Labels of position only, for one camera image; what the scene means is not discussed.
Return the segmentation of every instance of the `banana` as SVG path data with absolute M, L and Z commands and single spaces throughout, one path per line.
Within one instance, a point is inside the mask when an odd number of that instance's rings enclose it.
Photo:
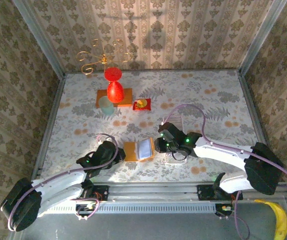
M 274 240 L 284 240 L 287 236 L 287 213 L 277 203 L 265 201 L 261 199 L 254 200 L 256 203 L 262 203 L 269 205 L 276 217 Z

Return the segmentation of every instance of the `floral tablecloth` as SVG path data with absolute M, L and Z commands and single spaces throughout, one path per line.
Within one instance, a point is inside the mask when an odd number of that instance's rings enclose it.
M 133 100 L 151 98 L 151 111 L 119 107 L 112 116 L 95 107 L 98 89 L 106 89 L 103 73 L 91 77 L 68 74 L 52 130 L 41 177 L 72 166 L 76 160 L 97 149 L 99 133 L 123 142 L 159 137 L 164 116 L 180 104 L 195 104 L 206 114 L 205 133 L 213 140 L 238 145 L 254 145 L 257 137 L 235 70 L 133 71 L 123 72 L 120 83 L 132 88 Z M 198 132 L 202 116 L 193 108 L 181 108 L 187 132 Z M 202 182 L 213 181 L 222 172 L 239 169 L 207 158 L 189 157 L 185 165 L 167 165 L 163 154 L 151 161 L 122 162 L 102 170 L 94 182 Z

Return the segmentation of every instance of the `patterned wallpaper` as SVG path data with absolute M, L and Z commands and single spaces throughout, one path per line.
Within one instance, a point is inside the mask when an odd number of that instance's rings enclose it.
M 101 54 L 92 48 L 97 38 L 108 54 L 114 40 L 123 40 L 120 53 L 131 53 L 133 61 L 122 69 L 237 69 L 272 0 L 26 2 L 62 69 L 80 72 L 76 54 Z
M 246 79 L 274 152 L 287 166 L 287 4 Z
M 58 78 L 10 0 L 0 0 L 0 203 L 30 177 Z M 0 211 L 0 240 L 9 233 Z

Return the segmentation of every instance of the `gray floor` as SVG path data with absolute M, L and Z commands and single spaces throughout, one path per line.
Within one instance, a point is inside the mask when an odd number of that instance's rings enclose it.
M 272 240 L 276 217 L 263 204 L 240 204 L 238 215 L 250 227 L 251 240 Z M 245 227 L 239 224 L 244 234 Z M 22 240 L 239 240 L 234 219 L 214 214 L 45 215 L 27 228 Z

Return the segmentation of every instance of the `gold candelabra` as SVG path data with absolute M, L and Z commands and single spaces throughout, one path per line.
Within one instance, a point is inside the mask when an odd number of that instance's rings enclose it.
M 99 40 L 98 38 L 92 40 L 92 46 L 93 47 L 97 47 L 99 45 L 99 41 L 101 41 L 101 40 Z M 85 74 L 86 76 L 92 74 L 94 72 L 94 68 L 92 66 L 96 65 L 96 64 L 103 64 L 103 72 L 105 72 L 106 71 L 106 65 L 109 62 L 111 62 L 111 63 L 127 63 L 133 58 L 133 56 L 129 52 L 125 52 L 125 53 L 122 54 L 123 60 L 121 60 L 121 61 L 114 61 L 115 54 L 120 51 L 120 47 L 123 45 L 123 41 L 121 39 L 117 39 L 117 40 L 113 41 L 112 44 L 117 48 L 117 50 L 115 50 L 112 55 L 108 55 L 108 54 L 105 53 L 105 48 L 104 48 L 103 44 L 101 44 L 101 46 L 102 46 L 102 54 L 100 56 L 96 56 L 96 55 L 94 55 L 94 54 L 92 54 L 92 53 L 90 53 L 88 51 L 80 51 L 80 52 L 78 52 L 76 58 L 80 62 L 84 61 L 86 59 L 87 55 L 99 59 L 99 61 L 92 62 L 92 63 L 87 63 L 87 64 L 82 65 L 81 72 L 83 74 Z

